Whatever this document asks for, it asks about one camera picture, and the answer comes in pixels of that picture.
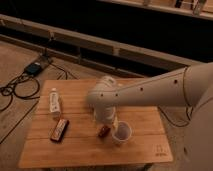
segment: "power cable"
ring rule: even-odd
[[[32,37],[32,35],[30,34],[30,32],[29,32],[27,26],[24,24],[24,22],[23,22],[23,20],[22,20],[22,16],[21,16],[20,12],[18,11],[18,9],[17,9],[15,3],[13,2],[13,0],[9,0],[9,3],[10,3],[10,5],[12,6],[12,8],[14,9],[14,11],[15,11],[15,13],[16,13],[16,15],[17,15],[17,18],[19,18],[21,24],[23,25],[23,27],[24,27],[24,32],[25,32],[27,35],[29,35],[29,38],[31,39],[31,41],[33,41],[33,37]],[[54,66],[55,68],[57,68],[57,69],[59,69],[59,70],[61,70],[61,71],[63,71],[63,72],[65,73],[65,79],[66,79],[66,80],[68,79],[68,75],[70,75],[70,76],[73,77],[74,79],[77,79],[77,77],[74,76],[70,71],[68,71],[68,70],[66,70],[66,69],[64,69],[64,68],[62,68],[62,67],[60,67],[60,66],[57,66],[57,65],[55,65],[55,64],[52,64],[52,63],[49,61],[49,59],[48,59],[48,57],[47,57],[47,48],[48,48],[48,45],[53,41],[53,39],[54,39],[53,37],[50,37],[50,38],[48,39],[48,41],[46,42],[46,44],[43,45],[43,47],[44,47],[44,52],[43,52],[42,55],[43,55],[44,57],[46,57],[46,59],[47,59],[47,61],[49,62],[50,65]]]
[[[189,125],[189,122],[186,122],[186,121],[185,121],[185,123],[183,123],[183,124],[181,124],[181,125],[179,125],[179,124],[177,124],[177,123],[174,123],[174,122],[167,116],[167,114],[163,111],[163,109],[162,109],[161,107],[158,106],[158,109],[160,110],[160,112],[164,115],[164,117],[167,119],[167,121],[168,121],[171,125],[173,125],[173,126],[175,126],[175,127],[186,127],[186,126]]]
[[[29,95],[20,95],[17,93],[17,87],[19,87],[21,84],[23,85],[26,82],[33,81],[36,85],[35,91],[33,91]],[[26,73],[22,73],[20,76],[17,76],[13,78],[8,84],[6,84],[3,87],[0,87],[0,95],[2,97],[10,97],[10,100],[7,105],[4,107],[0,108],[0,112],[5,111],[13,102],[13,99],[15,97],[22,99],[22,100],[33,100],[33,99],[38,99],[39,96],[35,97],[35,95],[39,92],[40,90],[40,83],[38,80],[30,75],[27,75]]]
[[[2,144],[7,137],[16,129],[16,127],[21,123],[21,121],[24,120],[24,118],[34,109],[34,107],[38,104],[38,101],[36,101],[31,108],[22,116],[22,118],[13,126],[13,128],[0,140],[0,144]]]
[[[187,118],[188,118],[189,121],[190,121],[191,118],[192,118],[192,113],[193,113],[193,111],[194,111],[194,108],[193,108],[193,107],[191,108],[191,111],[190,111],[190,112],[189,112],[189,108],[186,107],[186,116],[187,116]]]

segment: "small object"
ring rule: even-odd
[[[37,62],[29,64],[24,72],[28,75],[37,76],[42,71],[41,65]]]
[[[109,131],[110,131],[110,127],[108,127],[107,125],[104,125],[104,126],[101,128],[101,130],[99,131],[98,137],[99,137],[99,138],[104,138],[104,137],[106,137],[106,136],[108,135]]]
[[[68,125],[69,125],[69,120],[60,119],[55,129],[53,130],[53,133],[51,134],[50,140],[54,142],[61,142]]]
[[[120,146],[132,136],[132,129],[127,122],[118,121],[117,130],[112,130],[112,138],[116,145]]]
[[[50,93],[50,113],[54,119],[58,119],[61,115],[60,97],[56,88],[52,88]]]

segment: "chocolate bar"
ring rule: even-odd
[[[98,133],[99,138],[104,138],[109,133],[110,128],[107,125],[104,125]]]
[[[50,140],[52,140],[54,142],[61,142],[68,125],[69,125],[69,120],[61,118],[58,121],[55,129],[53,130]]]

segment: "wooden board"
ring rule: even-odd
[[[127,84],[138,79],[118,79]],[[101,125],[93,118],[85,97],[96,80],[46,81],[26,143],[20,168],[51,168],[97,165],[123,165],[172,161],[168,140],[156,107],[118,107],[118,119],[128,122],[132,138],[116,146],[109,135],[97,137]],[[70,120],[60,144],[49,140],[56,122],[49,114],[49,92],[59,90],[63,115]]]

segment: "power strip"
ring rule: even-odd
[[[24,73],[35,77],[45,68],[47,68],[52,62],[53,60],[50,57],[41,55],[24,69]]]

